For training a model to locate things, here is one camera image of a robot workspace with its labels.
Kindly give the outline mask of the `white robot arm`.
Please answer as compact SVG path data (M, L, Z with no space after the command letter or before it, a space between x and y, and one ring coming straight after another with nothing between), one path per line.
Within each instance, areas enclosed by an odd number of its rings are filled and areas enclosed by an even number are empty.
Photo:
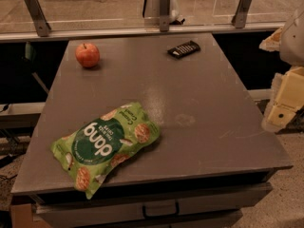
M259 48L279 52L291 68L276 73L271 85L270 102L266 105L262 127L266 131L284 129L304 106L304 4L298 7L282 28L264 39Z

